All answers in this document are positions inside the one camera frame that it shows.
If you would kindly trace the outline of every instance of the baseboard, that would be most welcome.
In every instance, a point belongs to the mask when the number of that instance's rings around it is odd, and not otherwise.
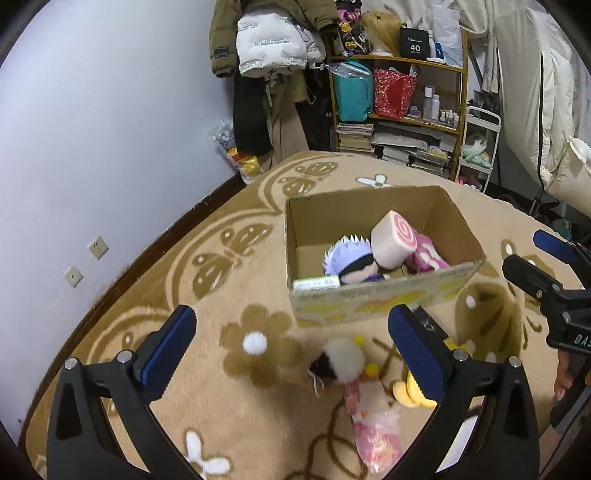
[[[18,439],[18,446],[26,453],[25,439],[31,423],[31,416],[39,405],[45,391],[52,380],[59,373],[61,366],[68,359],[82,339],[90,332],[99,319],[115,304],[121,296],[127,292],[137,279],[148,271],[168,250],[175,246],[181,238],[187,235],[199,223],[203,222],[211,213],[220,208],[230,198],[244,188],[244,182],[240,175],[236,174],[230,180],[218,187],[211,195],[204,198],[191,210],[185,213],[172,227],[164,232],[129,266],[129,268],[111,285],[109,290],[94,304],[78,327],[70,335],[61,348],[57,357],[51,363],[49,370],[43,377],[41,384],[35,392],[27,416],[22,424],[22,430]]]

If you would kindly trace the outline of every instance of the red gift bag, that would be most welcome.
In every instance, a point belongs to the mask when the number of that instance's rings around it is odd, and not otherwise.
[[[417,77],[392,70],[374,70],[375,112],[387,118],[403,118],[410,110],[410,99]]]

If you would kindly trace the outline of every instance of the jacket patch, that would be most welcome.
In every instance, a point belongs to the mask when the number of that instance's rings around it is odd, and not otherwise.
[[[219,47],[213,51],[213,58],[214,59],[228,57],[229,55],[230,55],[230,47]]]

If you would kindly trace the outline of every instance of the yellow plush toy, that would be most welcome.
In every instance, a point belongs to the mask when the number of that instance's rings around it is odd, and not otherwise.
[[[462,346],[457,346],[451,338],[445,339],[444,343],[450,350],[457,350],[458,348],[461,348],[469,355],[472,355],[476,348],[476,345],[474,345],[474,342],[471,340],[467,341]],[[418,383],[414,379],[411,372],[408,372],[406,381],[401,380],[394,384],[392,393],[394,398],[396,398],[396,400],[405,407],[437,407],[436,401],[425,398],[425,395],[423,395],[423,392],[421,392],[421,389],[418,387]]]

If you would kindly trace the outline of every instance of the doll's spiky hair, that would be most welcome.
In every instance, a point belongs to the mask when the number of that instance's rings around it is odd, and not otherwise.
[[[340,275],[351,263],[371,254],[371,244],[362,236],[346,235],[336,242],[324,254],[324,273],[326,275]]]

